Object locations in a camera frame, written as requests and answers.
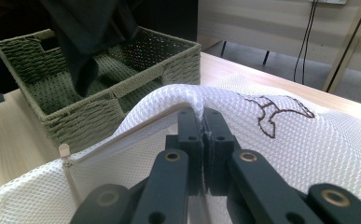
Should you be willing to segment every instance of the embroidered design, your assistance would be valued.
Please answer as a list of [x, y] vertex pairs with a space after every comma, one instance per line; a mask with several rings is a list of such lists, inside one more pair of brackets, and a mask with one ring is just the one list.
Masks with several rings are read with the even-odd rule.
[[299, 100], [286, 97], [290, 100], [285, 105], [279, 105], [267, 96], [244, 96], [240, 95], [245, 101], [257, 104], [262, 111], [262, 115], [258, 117], [258, 126], [261, 131], [270, 138], [276, 136], [276, 123], [273, 118], [280, 113], [289, 112], [302, 115], [308, 119], [314, 119], [314, 113], [303, 105]]

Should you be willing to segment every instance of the electrical cord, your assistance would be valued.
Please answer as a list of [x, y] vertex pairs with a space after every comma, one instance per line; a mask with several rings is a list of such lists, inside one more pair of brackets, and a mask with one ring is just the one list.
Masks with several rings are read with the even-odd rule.
[[303, 47], [304, 47], [305, 41], [306, 41], [304, 59], [303, 59], [304, 61], [303, 61], [303, 67], [302, 67], [302, 84], [304, 84], [305, 58], [306, 58], [306, 54], [307, 54], [307, 51], [308, 51], [309, 36], [311, 34], [311, 29], [312, 29], [313, 19], [314, 19], [314, 12], [316, 10], [317, 3], [318, 3], [318, 0], [313, 0], [313, 2], [312, 2], [311, 13], [309, 15], [308, 25], [307, 25], [307, 28], [306, 28], [306, 31], [305, 31], [304, 38], [302, 40], [302, 46], [301, 46], [301, 50], [299, 51], [299, 56], [297, 58], [296, 66], [294, 68], [293, 81], [296, 82], [296, 74], [297, 74], [297, 67], [299, 65], [299, 58], [300, 58], [300, 56], [302, 54], [302, 50], [303, 50]]

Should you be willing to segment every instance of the basket rim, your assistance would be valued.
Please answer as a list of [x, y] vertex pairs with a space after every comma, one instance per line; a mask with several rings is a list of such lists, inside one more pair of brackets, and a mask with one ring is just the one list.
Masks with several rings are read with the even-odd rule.
[[[166, 37], [168, 39], [171, 39], [173, 41], [177, 41], [177, 42], [181, 42], [183, 44], [188, 44], [190, 45], [190, 48], [187, 48], [157, 64], [154, 64], [151, 67], [148, 67], [147, 69], [140, 71], [139, 73], [137, 73], [135, 76], [142, 76], [143, 73], [148, 73], [151, 72], [152, 70], [156, 70], [156, 69], [160, 69], [160, 67], [164, 67], [166, 64], [171, 63], [174, 61], [174, 58], [178, 58], [178, 57], [183, 57], [183, 56], [187, 56], [189, 55], [191, 52], [198, 52], [198, 54], [201, 57], [201, 44], [197, 43], [197, 42], [193, 42], [193, 41], [189, 41], [183, 38], [179, 38], [176, 36], [171, 36], [171, 35], [166, 35], [163, 33], [159, 33], [150, 29], [146, 29], [144, 27], [139, 26], [139, 28], [141, 30], [147, 31], [153, 35], [159, 35], [159, 36], [163, 36]], [[37, 38], [38, 40], [43, 40], [44, 38], [38, 38], [41, 35], [44, 34], [54, 34], [53, 31], [51, 31], [50, 29], [47, 30], [43, 30], [43, 31], [39, 31], [33, 34], [28, 34], [28, 35], [22, 35], [22, 36], [17, 36], [17, 37], [13, 37], [10, 39], [5, 39], [5, 40], [1, 40], [0, 43], [5, 43], [8, 41], [12, 41], [12, 40], [18, 40], [18, 39], [23, 39], [23, 38], [28, 38], [28, 37], [33, 37], [33, 38]], [[112, 95], [115, 96], [113, 93], [113, 90], [118, 88], [118, 86], [120, 86], [121, 84], [123, 85], [124, 82], [121, 81], [105, 90], [96, 92], [93, 95], [90, 95], [80, 101], [77, 101], [73, 104], [67, 105], [59, 110], [56, 110], [55, 112], [52, 112], [50, 114], [46, 114], [42, 108], [35, 102], [35, 98], [33, 97], [33, 95], [30, 93], [29, 88], [27, 88], [26, 84], [24, 83], [24, 81], [22, 81], [18, 76], [16, 76], [18, 73], [14, 70], [14, 68], [11, 66], [11, 64], [9, 63], [9, 60], [7, 59], [6, 54], [1, 50], [0, 47], [0, 57], [2, 58], [2, 60], [4, 61], [4, 63], [6, 64], [8, 70], [10, 71], [11, 75], [14, 77], [14, 79], [16, 80], [17, 84], [19, 85], [19, 89], [21, 90], [21, 92], [23, 93], [23, 95], [25, 96], [26, 100], [28, 101], [29, 105], [31, 106], [31, 108], [34, 110], [34, 112], [36, 113], [36, 115], [38, 116], [38, 118], [40, 119], [40, 121], [42, 122], [46, 122], [46, 121], [50, 121], [50, 120], [54, 120], [54, 119], [58, 119], [60, 117], [62, 117], [63, 114], [67, 114], [70, 115], [73, 111], [77, 110], [78, 108], [80, 108], [83, 105], [86, 105], [92, 101], [95, 101], [96, 99], [104, 96], [104, 95]]]

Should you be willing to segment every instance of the basket handle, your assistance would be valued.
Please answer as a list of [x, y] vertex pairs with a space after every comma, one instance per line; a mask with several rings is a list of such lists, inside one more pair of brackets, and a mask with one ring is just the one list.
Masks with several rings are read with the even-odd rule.
[[145, 71], [136, 74], [135, 76], [120, 81], [117, 85], [110, 87], [109, 90], [113, 92], [117, 98], [121, 98], [124, 95], [141, 88], [157, 77], [161, 77], [162, 75], [163, 66], [161, 64], [156, 64], [147, 68]]

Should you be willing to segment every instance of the power outlet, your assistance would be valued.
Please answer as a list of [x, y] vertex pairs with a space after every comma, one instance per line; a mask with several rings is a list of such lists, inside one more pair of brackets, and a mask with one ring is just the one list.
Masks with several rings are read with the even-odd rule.
[[332, 4], [332, 5], [345, 5], [346, 0], [318, 0], [318, 3]]

